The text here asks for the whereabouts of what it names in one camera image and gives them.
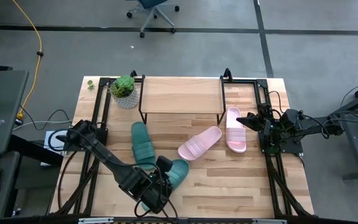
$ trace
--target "pink slipper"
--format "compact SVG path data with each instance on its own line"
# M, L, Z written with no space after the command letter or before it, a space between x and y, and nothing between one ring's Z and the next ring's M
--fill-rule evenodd
M221 137L222 131L218 127L212 126L182 144L178 149L179 156L188 161L193 161L204 154Z
M227 109L226 115L226 143L227 146L237 153L243 153L247 149L246 129L242 124L236 121L241 117L241 112L236 107Z

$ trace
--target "green slipper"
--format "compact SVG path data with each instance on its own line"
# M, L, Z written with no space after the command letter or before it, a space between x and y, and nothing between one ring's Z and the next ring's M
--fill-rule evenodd
M147 133L146 125L142 122L136 122L131 127L132 132L132 151L134 152L137 164L148 162L155 163L154 147ZM140 165L145 170L154 169L153 165Z
M184 181L187 174L189 173L189 163L183 159L175 159L172 161L173 165L167 175L169 176L169 181L173 185L173 190L177 189L179 185ZM145 211L148 211L149 208L142 203L142 208Z

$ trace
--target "potted succulent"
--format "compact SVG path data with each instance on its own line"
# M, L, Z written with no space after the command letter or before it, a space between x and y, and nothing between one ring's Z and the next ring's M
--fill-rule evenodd
M110 93L119 107L131 109L138 104L139 96L134 83L133 77L121 76L110 85Z

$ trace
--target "slide sandal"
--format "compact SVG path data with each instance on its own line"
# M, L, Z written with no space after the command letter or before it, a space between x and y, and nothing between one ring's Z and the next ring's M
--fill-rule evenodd
M236 121L241 117L241 112L236 107L227 109L226 115L226 143L227 146L237 153L243 153L247 149L246 129L242 124Z
M146 125L143 122L136 122L131 127L132 132L132 151L136 163L149 162L155 163L154 147L147 133ZM145 170L154 169L152 165L140 165Z
M221 137L222 131L218 127L212 126L182 144L178 149L179 156L188 161L193 161L204 154Z
M173 190L177 189L179 185L184 181L187 174L189 173L189 163L183 159L175 159L172 161L173 165L167 175L169 176L169 180L173 185ZM145 211L148 211L149 208L142 203L142 208Z

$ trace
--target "white pot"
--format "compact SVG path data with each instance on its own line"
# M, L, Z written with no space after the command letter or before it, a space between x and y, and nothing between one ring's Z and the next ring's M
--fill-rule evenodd
M139 94L137 94L135 85L134 85L134 90L127 97L116 98L113 94L111 95L114 98L114 101L117 103L117 105L122 109L132 109L139 103Z

